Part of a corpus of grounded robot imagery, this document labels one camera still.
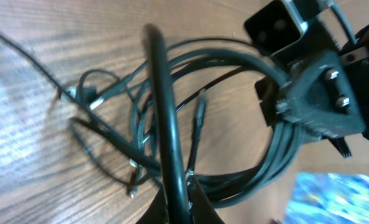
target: cable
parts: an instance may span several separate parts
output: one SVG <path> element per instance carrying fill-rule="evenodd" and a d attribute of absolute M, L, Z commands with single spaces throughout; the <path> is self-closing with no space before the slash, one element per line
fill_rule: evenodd
<path fill-rule="evenodd" d="M 332 1 L 329 4 L 329 7 L 331 8 L 332 12 L 335 14 L 335 16 L 338 19 L 340 25 L 342 26 L 343 30 L 345 31 L 348 42 L 352 46 L 356 45 L 357 44 L 357 39 L 354 35 L 352 25 L 350 25 L 350 23 L 347 20 L 345 14 L 340 9 L 340 6 L 335 1 Z"/>
<path fill-rule="evenodd" d="M 73 133 L 73 137 L 82 146 L 83 150 L 89 155 L 91 161 L 99 168 L 105 175 L 111 177 L 115 181 L 127 185 L 129 189 L 136 190 L 136 186 L 144 183 L 145 181 L 152 179 L 156 185 L 162 187 L 158 181 L 158 177 L 161 176 L 161 165 L 156 160 L 157 157 L 157 142 L 158 132 L 156 131 L 156 119 L 154 116 L 151 118 L 151 127 L 146 130 L 146 120 L 150 117 L 148 112 L 154 105 L 153 97 L 148 93 L 150 89 L 149 79 L 145 79 L 143 82 L 128 87 L 129 83 L 133 78 L 138 75 L 147 65 L 145 61 L 141 64 L 133 73 L 119 78 L 112 72 L 106 70 L 89 70 L 85 72 L 80 79 L 77 87 L 77 97 L 72 97 L 60 83 L 39 63 L 34 57 L 29 55 L 25 50 L 20 48 L 17 44 L 11 40 L 5 38 L 0 34 L 0 40 L 5 44 L 12 47 L 14 50 L 23 55 L 33 66 L 39 70 L 39 72 L 45 76 L 58 91 L 66 95 L 67 98 L 73 103 L 77 104 L 78 107 L 88 115 L 88 119 L 72 118 L 71 126 L 69 127 Z M 247 47 L 256 47 L 259 52 L 263 54 L 264 50 L 253 44 L 244 42 L 242 40 L 227 39 L 221 37 L 208 37 L 202 39 L 191 39 L 179 42 L 177 44 L 168 47 L 168 50 L 175 49 L 177 47 L 205 41 L 227 41 L 234 42 L 237 44 L 245 45 Z M 288 82 L 288 74 L 280 69 L 278 63 L 275 63 L 275 67 L 269 66 L 264 61 L 257 57 L 239 53 L 228 49 L 200 49 L 193 50 L 182 54 L 172 60 L 168 61 L 167 66 L 171 71 L 174 71 L 171 75 L 172 82 L 178 81 L 185 75 L 195 72 L 197 70 L 212 68 L 212 67 L 235 67 L 232 71 L 220 76 L 216 80 L 211 81 L 199 91 L 190 95 L 182 103 L 176 106 L 176 112 L 185 107 L 190 101 L 196 99 L 201 91 L 207 91 L 211 87 L 218 83 L 230 78 L 238 73 L 252 70 L 257 71 L 266 76 L 271 77 L 279 87 L 285 86 Z M 97 97 L 92 102 L 85 102 L 83 100 L 83 84 L 92 73 L 100 73 L 104 75 L 112 76 L 115 82 L 109 87 L 101 90 L 97 93 Z M 129 141 L 123 137 L 122 134 L 117 132 L 112 126 L 106 121 L 98 117 L 92 112 L 92 108 L 102 104 L 106 100 L 112 97 L 126 93 L 133 102 L 133 107 L 130 114 L 130 132 L 132 140 Z M 86 128 L 110 142 L 116 150 L 124 154 L 126 157 L 132 159 L 137 164 L 135 178 L 130 181 L 115 177 L 102 165 L 99 159 L 93 154 L 91 148 L 86 144 L 85 140 L 80 136 L 76 130 L 76 126 Z M 196 151 L 200 131 L 197 128 L 198 123 L 194 123 L 196 130 L 192 143 L 192 151 Z M 200 175 L 195 174 L 198 181 L 202 184 L 202 187 L 210 199 L 212 204 L 216 208 L 222 208 L 234 205 L 253 194 L 255 191 L 264 187 L 277 179 L 285 170 L 290 166 L 291 162 L 295 158 L 297 151 L 303 142 L 304 132 L 303 128 L 299 124 L 288 123 L 287 121 L 281 121 L 273 127 L 274 134 L 271 138 L 269 147 L 267 148 L 261 162 L 250 169 L 243 170 L 241 172 L 235 172 L 232 174 L 222 175 Z M 149 144 L 151 148 L 151 155 L 145 155 L 145 145 Z M 195 166 L 195 154 L 192 155 L 189 163 L 189 167 L 194 169 Z"/>

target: wooden table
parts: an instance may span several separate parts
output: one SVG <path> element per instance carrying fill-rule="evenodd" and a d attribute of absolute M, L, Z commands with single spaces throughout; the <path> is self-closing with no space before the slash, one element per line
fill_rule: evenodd
<path fill-rule="evenodd" d="M 61 83 L 72 85 L 90 68 L 120 77 L 134 70 L 144 60 L 146 23 L 157 24 L 168 44 L 206 35 L 247 39 L 243 22 L 260 7 L 257 0 L 0 1 L 0 30 Z M 195 44 L 172 55 L 216 45 L 222 46 Z M 174 85 L 177 102 L 226 71 L 207 69 L 184 77 Z M 142 73 L 134 82 L 145 77 Z M 234 172 L 259 161 L 270 134 L 253 88 L 260 78 L 243 73 L 208 91 L 198 172 Z M 94 76 L 89 83 L 101 89 L 111 80 Z M 55 101 L 55 96 L 46 79 L 0 43 L 0 223 L 134 223 L 156 187 L 147 183 L 131 199 L 125 187 L 103 176 L 67 131 L 76 107 Z M 120 96 L 96 112 L 129 138 L 130 108 L 129 99 Z M 185 162 L 193 110 L 192 103 L 178 114 Z M 95 135 L 84 134 L 115 174 L 129 178 L 133 168 L 127 158 Z M 218 213 L 227 223 L 266 223 L 281 217 L 289 195 L 283 192 L 290 191 L 294 173 Z"/>

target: wire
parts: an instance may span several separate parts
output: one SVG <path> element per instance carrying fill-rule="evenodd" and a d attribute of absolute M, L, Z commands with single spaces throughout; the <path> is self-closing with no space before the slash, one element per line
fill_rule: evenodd
<path fill-rule="evenodd" d="M 347 20 L 345 14 L 341 10 L 340 6 L 335 2 L 332 1 L 329 4 L 329 7 L 331 8 L 332 12 L 335 14 L 336 18 L 338 19 L 340 25 L 342 26 L 343 30 L 346 33 L 348 42 L 354 46 L 357 44 L 356 36 L 354 35 L 352 25 L 350 25 L 349 21 Z"/>
<path fill-rule="evenodd" d="M 141 64 L 133 73 L 128 76 L 119 78 L 112 72 L 106 70 L 89 70 L 85 72 L 80 79 L 77 87 L 77 97 L 72 97 L 64 87 L 49 73 L 44 66 L 39 63 L 34 57 L 29 55 L 25 50 L 15 44 L 13 41 L 5 38 L 0 34 L 0 40 L 5 44 L 12 47 L 14 50 L 23 55 L 38 71 L 46 77 L 62 94 L 78 105 L 78 107 L 88 115 L 88 120 L 80 118 L 72 118 L 70 121 L 72 125 L 69 127 L 73 133 L 73 137 L 82 146 L 83 150 L 89 155 L 91 161 L 97 166 L 105 175 L 111 177 L 115 181 L 127 185 L 131 190 L 135 191 L 136 186 L 143 184 L 145 181 L 152 179 L 156 185 L 162 187 L 158 181 L 158 177 L 161 175 L 160 163 L 156 160 L 157 156 L 157 140 L 158 133 L 156 131 L 155 117 L 151 118 L 150 130 L 146 130 L 146 120 L 149 117 L 148 112 L 153 105 L 153 98 L 147 92 L 150 88 L 150 82 L 145 79 L 143 82 L 137 85 L 128 87 L 130 81 L 138 75 L 148 64 L 145 61 Z M 263 49 L 253 44 L 244 42 L 242 40 L 227 39 L 221 37 L 207 37 L 201 39 L 191 39 L 179 42 L 177 44 L 168 47 L 168 50 L 175 49 L 177 47 L 205 41 L 225 41 L 234 42 L 237 44 L 245 45 L 247 47 L 256 47 L 259 52 L 263 54 Z M 207 91 L 211 87 L 218 83 L 230 78 L 238 73 L 253 70 L 265 74 L 272 78 L 278 86 L 282 87 L 286 85 L 288 81 L 288 74 L 284 73 L 276 63 L 275 67 L 270 67 L 267 63 L 260 60 L 257 57 L 248 55 L 245 53 L 239 53 L 228 49 L 200 49 L 187 52 L 169 61 L 168 66 L 171 71 L 175 71 L 172 75 L 172 81 L 176 82 L 185 75 L 195 72 L 197 70 L 212 68 L 212 67 L 236 67 L 232 71 L 220 76 L 216 80 L 211 81 L 199 91 L 190 95 L 182 103 L 176 107 L 176 112 L 185 107 L 190 101 L 196 99 L 201 91 Z M 115 82 L 108 88 L 101 90 L 96 99 L 90 102 L 83 100 L 83 84 L 87 76 L 92 73 L 101 73 L 104 75 L 112 76 Z M 106 121 L 98 117 L 91 110 L 92 105 L 98 105 L 106 100 L 126 93 L 131 101 L 133 107 L 130 114 L 130 132 L 132 140 L 128 141 L 122 134 L 117 132 Z M 116 150 L 124 154 L 126 157 L 132 159 L 137 164 L 135 178 L 131 181 L 125 181 L 123 179 L 115 177 L 104 167 L 99 159 L 93 154 L 91 147 L 88 146 L 85 140 L 80 136 L 76 130 L 76 126 L 82 126 L 110 142 Z M 207 194 L 207 197 L 216 208 L 228 207 L 249 197 L 258 189 L 268 185 L 272 181 L 276 180 L 285 170 L 290 166 L 291 162 L 295 158 L 297 151 L 303 142 L 304 132 L 303 128 L 299 124 L 288 123 L 287 121 L 279 122 L 273 127 L 274 134 L 271 138 L 271 142 L 266 152 L 264 153 L 261 162 L 250 169 L 243 170 L 241 172 L 235 172 L 232 174 L 222 175 L 200 175 L 195 174 L 196 178 L 202 184 L 202 187 Z M 194 150 L 197 149 L 199 140 L 198 132 L 193 142 Z M 148 142 L 151 148 L 151 155 L 145 155 L 145 144 Z M 190 168 L 195 168 L 195 158 L 189 164 Z M 145 174 L 142 175 L 142 169 L 145 169 Z"/>

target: wood grain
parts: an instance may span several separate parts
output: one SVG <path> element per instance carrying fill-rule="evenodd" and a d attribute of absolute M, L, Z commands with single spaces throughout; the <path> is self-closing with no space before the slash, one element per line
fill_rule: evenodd
<path fill-rule="evenodd" d="M 246 39 L 242 24 L 259 8 L 256 0 L 10 0 L 0 1 L 0 30 L 62 83 L 72 84 L 90 68 L 108 69 L 121 77 L 134 70 L 144 60 L 141 34 L 146 23 L 157 24 L 168 43 L 206 35 Z M 209 45 L 194 45 L 172 55 L 205 46 Z M 225 71 L 207 69 L 184 77 L 174 85 L 176 100 Z M 134 82 L 145 76 L 142 73 Z M 260 77 L 244 73 L 208 91 L 199 172 L 239 171 L 258 162 L 269 136 L 253 89 Z M 103 88 L 111 80 L 98 76 L 89 83 Z M 76 108 L 55 101 L 55 94 L 55 88 L 22 57 L 0 43 L 0 223 L 134 223 L 157 189 L 147 183 L 130 199 L 122 185 L 101 175 L 67 131 L 67 120 Z M 193 107 L 190 104 L 179 113 L 185 161 Z M 129 100 L 120 96 L 96 112 L 129 138 L 130 108 Z M 130 176 L 133 170 L 127 158 L 97 136 L 84 134 L 110 170 Z M 218 212 L 228 223 L 249 223 L 258 216 L 263 217 L 258 223 L 264 223 L 276 212 L 269 211 L 271 205 L 278 206 L 271 198 L 261 207 L 265 194 Z M 265 213 L 250 212 L 254 209 Z"/>

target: wooden surface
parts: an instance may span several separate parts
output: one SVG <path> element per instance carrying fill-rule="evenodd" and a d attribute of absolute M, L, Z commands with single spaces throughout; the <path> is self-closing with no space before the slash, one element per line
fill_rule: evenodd
<path fill-rule="evenodd" d="M 133 71 L 144 58 L 141 34 L 146 23 L 157 24 L 167 43 L 206 35 L 246 39 L 243 22 L 260 7 L 258 0 L 0 1 L 0 30 L 66 84 L 90 68 L 105 68 L 121 77 Z M 188 75 L 174 85 L 176 100 L 225 71 Z M 145 76 L 142 73 L 135 82 Z M 208 91 L 197 171 L 222 174 L 259 161 L 270 134 L 253 87 L 259 78 L 244 73 Z M 89 81 L 99 88 L 110 82 L 100 76 Z M 56 102 L 55 94 L 55 88 L 22 57 L 0 43 L 0 223 L 134 223 L 156 194 L 155 186 L 141 186 L 130 199 L 122 185 L 101 175 L 67 131 L 67 119 L 76 108 Z M 130 108 L 122 96 L 96 112 L 129 137 Z M 193 109 L 190 104 L 179 113 L 185 161 Z M 84 134 L 106 166 L 129 177 L 133 170 L 127 158 L 102 139 Z M 227 223 L 280 218 L 295 173 L 288 172 L 288 178 L 218 213 Z"/>

